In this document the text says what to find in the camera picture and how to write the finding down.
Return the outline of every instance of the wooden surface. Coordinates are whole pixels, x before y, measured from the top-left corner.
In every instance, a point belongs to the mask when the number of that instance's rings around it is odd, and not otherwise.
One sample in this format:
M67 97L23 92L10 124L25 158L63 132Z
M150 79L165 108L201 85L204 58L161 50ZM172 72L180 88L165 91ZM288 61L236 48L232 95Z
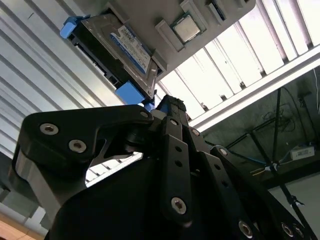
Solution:
M41 236L0 213L0 240L43 240Z

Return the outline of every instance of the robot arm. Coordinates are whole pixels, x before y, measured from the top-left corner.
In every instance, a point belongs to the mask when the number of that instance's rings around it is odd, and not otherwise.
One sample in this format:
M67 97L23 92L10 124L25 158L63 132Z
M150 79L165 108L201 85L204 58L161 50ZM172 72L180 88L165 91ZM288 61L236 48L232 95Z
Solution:
M86 188L90 166L133 152L143 158ZM166 96L151 113L125 105L28 116L11 178L46 210L48 240L310 239L233 158L220 146L210 153L183 102Z

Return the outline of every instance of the hard drive label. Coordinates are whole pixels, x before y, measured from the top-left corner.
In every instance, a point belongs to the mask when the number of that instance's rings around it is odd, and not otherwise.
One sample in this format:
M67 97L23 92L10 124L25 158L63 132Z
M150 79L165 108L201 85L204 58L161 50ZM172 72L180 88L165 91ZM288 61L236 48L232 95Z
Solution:
M124 25L118 29L118 33L120 36L115 33L111 33L111 39L129 57L134 65L143 74L146 74L151 57L142 47L141 42Z

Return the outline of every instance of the screw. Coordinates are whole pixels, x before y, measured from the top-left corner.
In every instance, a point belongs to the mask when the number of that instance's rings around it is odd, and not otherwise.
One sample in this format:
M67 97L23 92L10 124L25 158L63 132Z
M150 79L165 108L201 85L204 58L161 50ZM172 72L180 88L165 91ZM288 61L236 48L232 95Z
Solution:
M187 211L187 206L185 202L179 197L173 197L171 199L171 206L178 214L185 214Z
M40 131L45 135L56 135L59 128L51 123L44 123L40 125Z
M192 128L191 132L196 135L196 136L199 136L200 135L200 132L198 132L196 129Z
M283 229L283 231L289 236L289 237L293 237L294 233L291 231L291 229L285 224L285 223L281 223L281 227Z
M239 229L240 231L248 238L248 239L252 239L254 234L251 230L251 228L249 227L249 225L247 223L245 223L244 221L240 220L238 223Z
M83 153L87 149L87 145L81 140L71 140L69 142L69 149L78 154Z
M149 117L148 113L144 112L144 111L141 111L140 114L142 116L144 116L145 118Z
M178 123L177 123L175 120L173 120L173 119L171 119L170 122L171 122L173 125L176 125L176 126L178 125Z
M300 230L300 228L299 228L297 225L294 224L293 227L294 227L294 230L295 230L302 238L305 237L304 233Z
M228 153L226 152L226 150L224 150L223 148L219 148L220 153L222 153L222 155L227 156Z

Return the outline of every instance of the blue plastic tab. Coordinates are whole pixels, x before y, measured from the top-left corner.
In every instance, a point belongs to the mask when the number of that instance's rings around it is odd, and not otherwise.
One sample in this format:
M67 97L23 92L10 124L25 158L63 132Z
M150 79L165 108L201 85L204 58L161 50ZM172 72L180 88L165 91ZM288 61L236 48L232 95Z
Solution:
M76 28L78 23L80 21L82 21L83 19L87 19L87 18L90 18L90 15L87 15L87 16L70 16L70 17L68 17L65 20L62 29L60 30L60 36L63 39L67 39L70 36L70 34L73 32L73 30Z
M154 102L149 102L144 105L144 108L150 112L151 110L155 109L155 103Z
M115 94L121 98L126 105L139 104L145 99L130 81L127 81L115 90Z

